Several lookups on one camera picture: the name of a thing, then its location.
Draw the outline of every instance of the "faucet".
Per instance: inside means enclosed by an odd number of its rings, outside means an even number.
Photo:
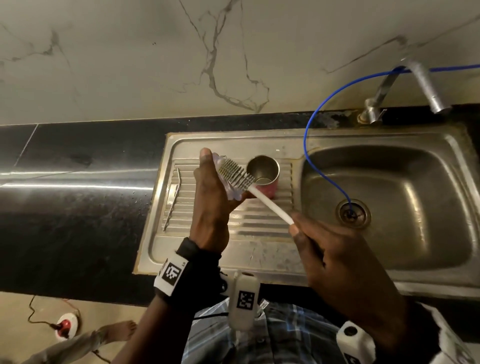
[[[360,124],[380,124],[382,122],[382,116],[386,109],[380,111],[380,105],[385,99],[385,96],[387,96],[388,91],[390,91],[390,88],[398,75],[406,68],[412,71],[417,79],[423,94],[428,99],[430,110],[432,110],[434,114],[447,113],[450,111],[452,107],[442,101],[440,94],[433,86],[429,70],[420,62],[407,57],[402,59],[400,64],[393,69],[393,72],[384,78],[378,87],[375,96],[365,100],[365,110],[357,118]]]

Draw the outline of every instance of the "blue wire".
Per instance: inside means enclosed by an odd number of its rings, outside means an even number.
[[[451,66],[451,67],[434,67],[434,68],[430,68],[430,72],[448,72],[448,71],[462,71],[462,70],[471,70],[471,69],[475,69],[475,68],[480,68],[480,64],[470,64],[470,65],[467,65],[467,66]],[[309,155],[308,155],[308,151],[307,151],[307,135],[308,135],[308,129],[310,128],[312,122],[313,122],[313,119],[315,119],[315,116],[317,115],[318,111],[328,102],[330,101],[330,99],[335,96],[336,94],[338,94],[340,91],[343,91],[345,90],[347,87],[350,87],[354,84],[357,84],[358,82],[362,82],[362,81],[365,81],[365,80],[369,80],[371,78],[375,78],[375,77],[382,77],[382,76],[388,76],[389,74],[392,74],[392,73],[411,73],[412,71],[408,70],[408,69],[404,69],[403,67],[396,67],[394,68],[393,70],[391,71],[385,71],[385,72],[378,72],[378,73],[374,73],[374,74],[369,74],[368,76],[363,76],[363,77],[360,77],[360,78],[357,78],[356,80],[353,80],[353,81],[350,81],[349,83],[347,83],[346,85],[343,85],[342,87],[340,87],[338,90],[334,91],[333,93],[330,94],[329,97],[327,97],[320,105],[319,107],[317,107],[317,110],[315,110],[312,114],[312,116],[310,117],[310,120],[308,120],[308,123],[307,123],[307,126],[305,128],[305,134],[303,135],[303,153],[305,154],[305,158],[307,159],[307,162],[310,164],[310,166],[313,168],[313,170],[315,172],[317,172],[318,174],[320,174],[323,178],[325,178],[328,182],[330,182],[333,186],[335,186],[341,193],[343,193],[343,195],[345,196],[345,198],[347,199],[348,201],[348,206],[350,207],[350,211],[353,212],[353,208],[352,208],[352,201],[349,197],[349,195],[338,185],[336,184],[333,180],[331,180],[329,177],[327,177],[321,170],[319,170],[312,162],[312,160],[310,159]]]

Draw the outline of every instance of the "floor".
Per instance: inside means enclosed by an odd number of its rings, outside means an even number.
[[[21,363],[32,354],[56,343],[53,331],[47,325],[27,322],[31,313],[28,308],[31,299],[31,295],[0,292],[0,328],[2,328],[0,359],[7,358]],[[118,321],[134,320],[138,322],[145,311],[144,307],[138,306],[76,300],[69,300],[69,302],[81,312],[81,332],[91,331]],[[32,306],[36,310],[32,320],[56,322],[62,314],[72,312],[71,307],[65,302],[50,297],[37,296]],[[100,355],[112,360],[122,345],[123,343],[112,343],[102,346],[99,350]],[[477,363],[480,363],[480,344],[469,343],[468,346]],[[104,362],[93,354],[88,354],[76,362],[76,364],[102,363]]]

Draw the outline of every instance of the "granite countertop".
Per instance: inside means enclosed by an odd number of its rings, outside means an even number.
[[[132,271],[167,133],[304,128],[311,114],[0,127],[0,290],[147,305],[154,277]],[[315,127],[358,127],[354,117],[320,113]],[[392,108],[384,124],[460,121],[478,153],[479,119],[479,105],[455,107],[447,120],[427,107]],[[262,292],[322,305],[308,288],[263,285]],[[480,318],[480,303],[421,300],[436,305],[464,340],[480,342],[480,330],[468,324]]]

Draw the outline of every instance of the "drain strainer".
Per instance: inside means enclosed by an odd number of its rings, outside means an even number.
[[[336,207],[336,217],[342,225],[349,228],[363,229],[370,224],[372,219],[366,205],[359,200],[352,200],[352,211],[347,200],[344,200]]]

